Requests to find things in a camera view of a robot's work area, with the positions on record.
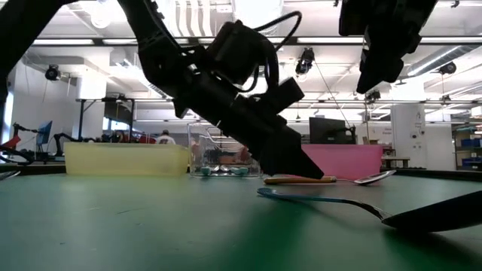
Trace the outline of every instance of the clear plastic container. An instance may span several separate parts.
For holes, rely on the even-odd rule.
[[[206,123],[189,123],[189,164],[192,176],[259,177],[261,168],[236,140]]]
[[[180,176],[188,170],[188,149],[180,145],[66,142],[70,175]]]

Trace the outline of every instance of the pink bin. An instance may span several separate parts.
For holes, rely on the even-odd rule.
[[[356,180],[380,173],[381,145],[302,145],[301,148],[325,173]]]

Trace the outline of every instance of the green tabletop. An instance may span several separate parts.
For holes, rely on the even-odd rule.
[[[257,196],[262,186],[189,176],[0,181],[0,270],[482,270],[481,226],[406,235],[354,206]],[[392,176],[277,189],[396,214],[482,184]]]

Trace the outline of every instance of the yellow bin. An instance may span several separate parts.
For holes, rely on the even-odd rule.
[[[64,151],[70,175],[179,176],[189,161],[180,145],[66,142]]]

